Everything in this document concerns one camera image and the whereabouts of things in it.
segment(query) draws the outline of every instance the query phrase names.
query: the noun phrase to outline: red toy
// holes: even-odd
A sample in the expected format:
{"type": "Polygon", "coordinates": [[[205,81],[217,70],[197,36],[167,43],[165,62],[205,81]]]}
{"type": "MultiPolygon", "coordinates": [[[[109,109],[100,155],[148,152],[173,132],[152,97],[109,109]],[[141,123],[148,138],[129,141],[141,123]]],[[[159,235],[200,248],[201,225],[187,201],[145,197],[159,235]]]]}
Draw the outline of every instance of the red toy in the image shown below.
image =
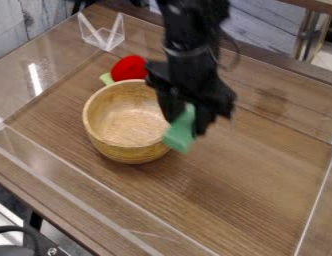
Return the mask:
{"type": "Polygon", "coordinates": [[[116,82],[129,79],[145,79],[148,70],[145,68],[147,60],[140,56],[124,58],[113,67],[112,76],[116,82]]]}

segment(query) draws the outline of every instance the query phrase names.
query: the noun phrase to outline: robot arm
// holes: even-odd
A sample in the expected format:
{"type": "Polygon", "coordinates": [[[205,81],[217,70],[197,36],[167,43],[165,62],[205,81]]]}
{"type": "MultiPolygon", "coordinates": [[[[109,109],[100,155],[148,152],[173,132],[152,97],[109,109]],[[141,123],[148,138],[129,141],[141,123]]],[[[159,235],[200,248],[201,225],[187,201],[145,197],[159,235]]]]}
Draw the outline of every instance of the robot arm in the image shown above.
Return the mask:
{"type": "Polygon", "coordinates": [[[165,21],[167,62],[149,61],[148,84],[165,118],[173,122],[187,103],[196,106],[193,135],[204,135],[217,116],[232,118],[236,93],[220,79],[220,24],[228,0],[157,0],[165,21]]]}

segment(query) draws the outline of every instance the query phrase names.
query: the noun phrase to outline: green object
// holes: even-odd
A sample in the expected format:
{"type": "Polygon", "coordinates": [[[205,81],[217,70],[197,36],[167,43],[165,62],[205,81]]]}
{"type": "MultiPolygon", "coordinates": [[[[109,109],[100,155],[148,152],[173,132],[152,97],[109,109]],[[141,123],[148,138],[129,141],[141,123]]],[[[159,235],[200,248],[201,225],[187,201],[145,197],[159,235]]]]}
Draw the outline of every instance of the green object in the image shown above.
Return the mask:
{"type": "Polygon", "coordinates": [[[110,73],[104,74],[100,79],[106,85],[112,85],[114,83],[113,77],[110,73]]]}
{"type": "Polygon", "coordinates": [[[189,152],[191,146],[196,141],[193,136],[195,120],[196,108],[195,105],[189,104],[179,119],[172,123],[172,127],[164,136],[164,143],[185,154],[189,152]]]}

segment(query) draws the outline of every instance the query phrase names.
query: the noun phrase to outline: bowl rim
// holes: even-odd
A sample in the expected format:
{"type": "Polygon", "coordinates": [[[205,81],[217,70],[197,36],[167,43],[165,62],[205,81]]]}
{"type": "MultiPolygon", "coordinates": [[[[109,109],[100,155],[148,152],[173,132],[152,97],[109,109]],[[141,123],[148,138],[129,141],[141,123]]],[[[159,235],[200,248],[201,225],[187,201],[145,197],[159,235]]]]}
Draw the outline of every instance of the bowl rim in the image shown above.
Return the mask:
{"type": "Polygon", "coordinates": [[[121,148],[127,148],[127,149],[140,149],[140,148],[147,148],[151,147],[159,143],[163,142],[164,140],[164,135],[161,135],[161,137],[159,139],[156,139],[155,141],[149,142],[147,145],[141,145],[141,146],[127,146],[127,145],[121,145],[120,143],[114,143],[110,141],[105,141],[104,139],[100,138],[98,134],[96,133],[96,131],[92,128],[90,122],[89,122],[89,107],[92,105],[92,103],[94,102],[94,99],[108,90],[110,90],[113,87],[118,86],[118,85],[125,85],[128,83],[133,83],[133,82],[141,82],[147,85],[147,82],[144,79],[129,79],[129,80],[124,80],[120,82],[114,82],[112,85],[105,86],[104,88],[101,88],[89,98],[85,107],[84,107],[84,112],[82,112],[82,119],[84,119],[84,125],[86,128],[88,133],[92,135],[92,137],[94,137],[100,142],[102,142],[104,144],[112,146],[112,147],[121,147],[121,148]]]}

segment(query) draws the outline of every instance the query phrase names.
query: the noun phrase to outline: wooden bowl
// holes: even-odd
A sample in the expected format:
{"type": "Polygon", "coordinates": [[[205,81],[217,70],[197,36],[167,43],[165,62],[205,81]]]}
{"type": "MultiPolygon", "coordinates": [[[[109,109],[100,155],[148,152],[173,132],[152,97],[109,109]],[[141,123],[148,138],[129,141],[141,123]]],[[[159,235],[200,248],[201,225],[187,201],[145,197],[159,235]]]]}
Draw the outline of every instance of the wooden bowl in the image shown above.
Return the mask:
{"type": "Polygon", "coordinates": [[[171,150],[163,143],[169,124],[145,80],[127,80],[101,89],[86,103],[84,124],[98,151],[118,162],[147,163],[171,150]]]}

